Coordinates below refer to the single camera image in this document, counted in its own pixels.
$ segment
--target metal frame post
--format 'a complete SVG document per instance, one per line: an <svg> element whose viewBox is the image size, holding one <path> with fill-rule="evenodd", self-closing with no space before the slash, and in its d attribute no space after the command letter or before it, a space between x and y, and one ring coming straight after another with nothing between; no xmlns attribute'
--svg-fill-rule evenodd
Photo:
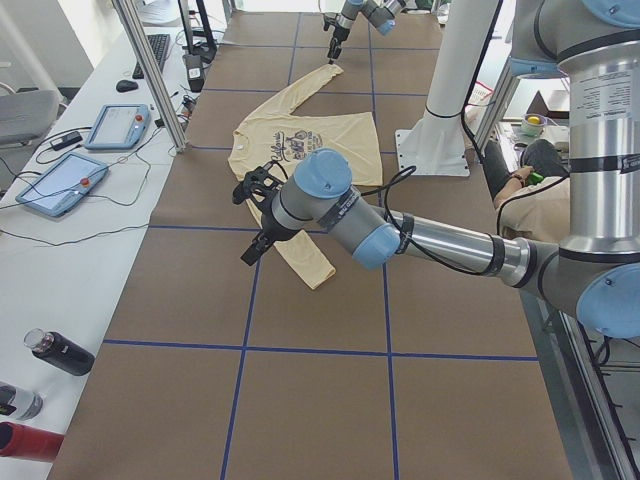
<svg viewBox="0 0 640 480"><path fill-rule="evenodd" d="M167 92L167 88L165 87L162 73L151 50L151 45L149 45L149 41L147 40L142 22L133 5L133 0L113 0L113 6L116 12L118 12L120 22L122 22L122 26L129 37L129 42L133 47L136 58L138 62L140 62L145 79L149 84L151 95L156 102L156 107L169 132L176 152L182 152L187 145L187 139L171 104L169 92Z"/></svg>
<svg viewBox="0 0 640 480"><path fill-rule="evenodd" d="M520 79L511 74L511 66L509 59L507 59L498 77L496 88L491 96L491 102L486 107L480 125L478 126L476 142L480 150L484 150L484 147L487 146L491 131L504 117L519 84Z"/></svg>

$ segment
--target green object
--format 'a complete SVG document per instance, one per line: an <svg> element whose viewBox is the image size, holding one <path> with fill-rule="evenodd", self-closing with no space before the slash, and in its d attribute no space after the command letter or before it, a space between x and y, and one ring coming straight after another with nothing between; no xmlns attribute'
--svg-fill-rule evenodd
<svg viewBox="0 0 640 480"><path fill-rule="evenodd" d="M544 177L542 175L536 172L531 172L527 177L527 185L537 185L542 180L544 180Z"/></svg>

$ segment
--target computer mouse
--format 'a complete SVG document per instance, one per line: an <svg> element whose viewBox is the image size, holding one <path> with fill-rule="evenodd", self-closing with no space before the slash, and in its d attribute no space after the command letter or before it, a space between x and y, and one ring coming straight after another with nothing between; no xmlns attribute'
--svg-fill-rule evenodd
<svg viewBox="0 0 640 480"><path fill-rule="evenodd" d="M120 80L116 84L116 90L120 93L130 92L136 88L138 88L138 82L134 82L133 80Z"/></svg>

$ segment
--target black cable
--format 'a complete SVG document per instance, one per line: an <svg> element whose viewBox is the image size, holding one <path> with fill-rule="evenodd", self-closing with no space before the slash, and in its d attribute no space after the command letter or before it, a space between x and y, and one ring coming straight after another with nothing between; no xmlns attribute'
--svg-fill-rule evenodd
<svg viewBox="0 0 640 480"><path fill-rule="evenodd" d="M148 168L147 168L147 171L146 171L146 173L145 173L145 176L144 176L144 178L143 178L143 181L142 181L142 183L141 183L141 185L140 185L140 188L138 189L138 193L137 193L136 197L134 198L134 200L133 200L132 202L126 203L126 202L119 202L119 201L117 201L117 200L114 200L114 199L112 199L112 198L110 198L110 197L106 197L106 196L101 196L101 198L108 199L108 200L112 201L113 203L118 204L118 205L122 205L122 206L131 206L131 205L133 205L133 204L138 200L138 198L140 197L140 194L141 194L141 192L142 192L142 188L144 187L144 185L145 185L145 183L146 183L146 180L147 180L147 178L148 178L149 171L151 170L151 164L150 164L149 162L147 162L146 160L144 160L142 157L140 157L140 156L138 155L138 152L139 152L142 148L144 148L146 145L148 145L148 144L149 144L149 142L151 142L151 140L153 140L153 138L154 138L154 137L155 137L155 136L160 132L160 130L161 130L160 128L156 128L156 129L153 131L153 133L151 134L151 136L150 136L150 137L149 137L149 138L148 138L144 143L140 144L140 145L139 145L139 146L138 146L134 151L132 151L132 152L128 153L127 155L125 155L125 156L123 156L123 157L118 158L118 160L116 160L115 162L113 162L113 163L111 163L111 164L108 164L108 165L106 165L105 167L103 167L103 168L100 168L100 169L96 170L95 172L93 172L91 175L89 175L89 176L87 177L87 178L89 178L89 179L90 179L91 177L93 177L93 176L95 176L95 175L98 175L99 173L102 173L102 172L103 172L103 171L105 171L105 170L110 169L110 168L111 168L111 167L113 167L114 165L118 165L118 164L124 163L124 162L125 162L126 160L128 160L131 156L136 155L140 160L142 160L143 162L145 162L145 163L147 164ZM55 195L60 195L61 193L65 193L65 192L71 191L73 188L75 188L75 187L76 187L76 185L78 185L78 184L76 183L76 184L74 184L74 185L71 185L71 186L69 186L69 187L67 187L67 188L64 188L64 189L62 189L62 190L59 190L59 191L57 191L57 192L53 192L53 193L49 193L49 194L44 194L44 193L42 193L42 192L38 191L38 189L37 189L36 185L34 185L33 183L29 182L28 180L25 180L25 179L23 179L23 178L21 178L20 180L22 180L23 182L25 182L27 185L30 185L30 186L31 186L31 188L33 189L33 191L34 191L34 192L36 192L36 193L37 193L38 195L40 195L40 196L39 196L39 197L37 197L37 198L33 198L33 199L31 199L31 200L24 201L24 202L15 203L15 204L11 204L11 205L5 205L5 206L3 206L3 207L0 207L0 210L4 210L4 209L7 209L7 208L12 208L12 207L17 207L17 206L20 206L20 205L25 205L25 204L28 204L28 203L37 202L37 201L39 201L39 200L42 200L43 198L52 197L52 196L55 196Z"/></svg>
<svg viewBox="0 0 640 480"><path fill-rule="evenodd" d="M67 153L69 153L69 152L71 152L71 151L75 150L76 148L80 148L80 147L82 147L82 146L83 146L82 144L81 144L81 145L75 145L73 148L70 148L69 150L66 150L66 151L62 152L62 153L61 153L61 154L59 154L57 157L51 158L51 159L49 159L49 160L41 161L41 160L40 160L40 155L42 155L42 154L43 154L43 153L45 153L45 152L49 152L49 151L52 151L52 150L53 150L53 148L52 148L52 147L47 147L47 148L45 148L44 150L41 150L41 151L40 151L40 153L38 153L38 154L36 155L35 161L36 161L36 163L37 163L38 165L50 165L50 164L52 164L52 163L57 162L58 160L60 160L60 159L61 159L62 157L64 157Z"/></svg>
<svg viewBox="0 0 640 480"><path fill-rule="evenodd" d="M35 170L23 170L22 172L20 172L17 176L20 177L22 175L42 175L42 172L36 172Z"/></svg>
<svg viewBox="0 0 640 480"><path fill-rule="evenodd" d="M384 193L384 210L385 210L385 214L386 214L387 219L398 230L398 232L399 232L399 234L401 236L404 236L409 241L409 243L411 243L411 245L413 245L415 248L417 248L420 252L422 252L424 255L429 257L434 262L439 263L440 265L443 265L444 267L447 267L450 270L453 270L453 271L458 272L458 273L463 273L465 275L472 275L472 276L483 276L483 275L486 275L490 271L490 269L492 268L491 262L489 263L487 268L485 268L481 272L476 272L474 270L467 270L465 268L457 267L457 266L449 263L447 260L443 259L442 257L436 255L435 253L430 252L425 247L423 247L422 245L418 244L413 238L408 237L406 233L402 232L402 227L398 224L396 219L393 217L393 213L391 212L391 209L389 208L389 192L391 191L391 187L393 185L396 185L399 182L406 180L415 171L416 171L416 166L415 165L412 165L410 167L407 167L407 168L404 168L404 169L400 170L398 173L396 173L391 178L391 180L389 181L388 185L386 186L385 193Z"/></svg>
<svg viewBox="0 0 640 480"><path fill-rule="evenodd" d="M640 345L639 345L639 344L637 344L636 342L632 342L631 340L629 340L629 339L627 339L627 338L623 338L622 340L623 340L623 341L625 341L625 342L627 342L627 343L630 343L631 345L633 345L633 346L634 346L634 347L636 347L636 348L640 348Z"/></svg>
<svg viewBox="0 0 640 480"><path fill-rule="evenodd" d="M475 88L476 81L478 80L478 75L480 74L480 69L482 68L482 62L484 61L484 58L487 55L487 50L489 50L489 44L491 43L493 31L496 28L496 23L498 22L498 16L500 15L500 10L502 10L502 3L503 1L499 0L498 4L496 5L496 10L493 13L493 18L491 19L491 25L489 26L487 35L484 38L482 50L480 51L480 58L478 59L478 63L476 63L476 70L473 73L473 77L471 78L471 83L469 84L469 89L467 90L467 96L464 99L465 104L469 103L469 100L473 95L473 89ZM469 128L469 125L467 124L467 120L464 118L464 109L460 114L460 123L462 124L462 129L467 134L467 137L469 137L469 140L471 141L471 145L473 145L473 149L475 150L476 155L478 156L478 160L480 160L480 163L484 163L484 156L482 155L482 151L480 150L480 146L478 145L478 142L476 142L476 136L471 131L471 128Z"/></svg>
<svg viewBox="0 0 640 480"><path fill-rule="evenodd" d="M409 170L411 170L411 173L409 173L408 175L404 175L404 173L408 172ZM389 188L393 187L394 185L397 185L398 183L405 181L415 171L416 171L416 167L415 166L404 168L404 169L400 170L398 172L398 174L396 174L396 175L399 175L396 180L394 180L392 178L391 181L389 181L389 183L387 183L386 185L382 185L381 187L375 188L373 190L369 190L368 192L361 193L360 196L361 197L366 197L366 196L369 196L369 195L375 195L376 193L384 192L384 191L388 190Z"/></svg>
<svg viewBox="0 0 640 480"><path fill-rule="evenodd" d="M282 164L280 163L279 160L271 160L269 162L267 162L267 165L275 165L276 167L278 167L280 169L280 171L282 172L282 174L284 175L284 179L285 180L289 180L289 175L287 175L287 171L284 169L284 167L282 166Z"/></svg>
<svg viewBox="0 0 640 480"><path fill-rule="evenodd" d="M49 135L45 139L41 140L40 143L38 143L38 145L36 145L36 147L35 147L35 149L33 151L35 152L36 150L38 150L38 148L40 148L44 142L46 142L48 140L53 140L54 138L57 138L57 137L59 137L61 135L64 135L65 133L74 132L76 130L91 130L92 128L93 127L70 128L68 130L63 130L62 132L54 133L53 135Z"/></svg>
<svg viewBox="0 0 640 480"><path fill-rule="evenodd" d="M516 196L516 197L511 197L511 198L508 198L507 200L505 200L505 201L502 203L502 205L500 205L500 208L498 208L498 215L497 215L497 217L496 217L496 234L497 234L498 236L501 236L501 235L500 235L500 220L501 220L501 218L502 218L502 211L504 210L504 207L505 207L507 204L509 204L509 203L511 203L511 202L513 202L513 201L515 201L515 200L519 200L519 199L521 199L521 198L533 197L534 195L537 195L537 194L539 194L539 193L545 192L545 191L549 190L550 188L553 188L553 187L555 187L556 185L561 184L561 183L562 183L562 182L564 182L567 178L569 178L569 175L564 176L564 177L561 177L560 179L556 180L555 182L550 183L549 185L545 185L544 187L541 187L541 188L539 188L539 189L537 189L537 190L534 190L533 192L525 193L524 195L518 195L518 196Z"/></svg>
<svg viewBox="0 0 640 480"><path fill-rule="evenodd" d="M425 105L425 107L426 107L427 112L429 112L431 115L433 115L433 116L434 116L434 117L436 117L436 118L444 118L444 119L447 119L447 118L455 118L455 117L457 117L458 115L462 115L462 112L464 112L464 107L462 107L462 112L453 113L453 114L451 114L451 115L441 115L441 114L439 114L439 113L432 112L432 111L429 109L429 106L428 106L428 105Z"/></svg>
<svg viewBox="0 0 640 480"><path fill-rule="evenodd" d="M98 233L94 233L93 235L89 235L88 237L78 238L76 240L67 240L65 242L60 242L60 243L53 243L53 242L49 242L47 240L42 240L40 238L29 237L27 235L18 235L16 233L11 233L11 232L8 232L7 230L1 229L1 228L0 228L0 233L4 233L5 235L9 235L10 237L20 238L20 239L23 239L23 240L30 240L32 242L43 243L43 244L48 245L50 247L61 247L63 245L72 245L72 244L76 244L76 243L80 243L80 242L85 242L87 240L91 240L92 238L96 238L96 237L102 237L102 236L105 236L105 235L112 235L114 233L125 232L125 231L128 231L128 230L137 230L139 228L145 228L145 227L148 227L148 226L149 226L148 223L145 223L144 225L132 225L132 226L128 226L128 227L119 228L118 230L110 230L110 231L105 231L105 232L98 232Z"/></svg>
<svg viewBox="0 0 640 480"><path fill-rule="evenodd" d="M611 341L611 337L607 337L605 335L604 342L602 342L602 345L600 345L598 350L596 350L595 353L593 354L594 359L598 362L598 367L604 367L609 361L609 359L611 358L611 346L609 345L610 341ZM600 354L603 351L604 351L604 357L602 360L599 360Z"/></svg>
<svg viewBox="0 0 640 480"><path fill-rule="evenodd" d="M11 170L11 167L9 166L9 164L5 161L4 158L0 157L0 161L4 164L4 168L7 169L7 171L13 176L13 179L15 180L16 178L18 178L18 173L15 173L13 170Z"/></svg>

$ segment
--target brown work surface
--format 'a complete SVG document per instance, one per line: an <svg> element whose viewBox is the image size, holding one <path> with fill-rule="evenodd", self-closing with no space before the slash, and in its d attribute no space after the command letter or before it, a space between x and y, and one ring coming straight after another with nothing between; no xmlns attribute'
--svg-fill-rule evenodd
<svg viewBox="0 0 640 480"><path fill-rule="evenodd" d="M103 345L49 478L218 478L239 359Z"/></svg>
<svg viewBox="0 0 640 480"><path fill-rule="evenodd" d="M373 111L388 181L439 35L432 16L387 37L360 19L344 74L294 115ZM257 224L231 203L233 131L325 63L330 36L317 14L234 16L51 480L571 478L516 291L411 257L369 271L319 231L337 273L315 291L276 251L240 261ZM476 165L389 198L495 228Z"/></svg>
<svg viewBox="0 0 640 480"><path fill-rule="evenodd" d="M537 364L394 362L400 475L570 479Z"/></svg>

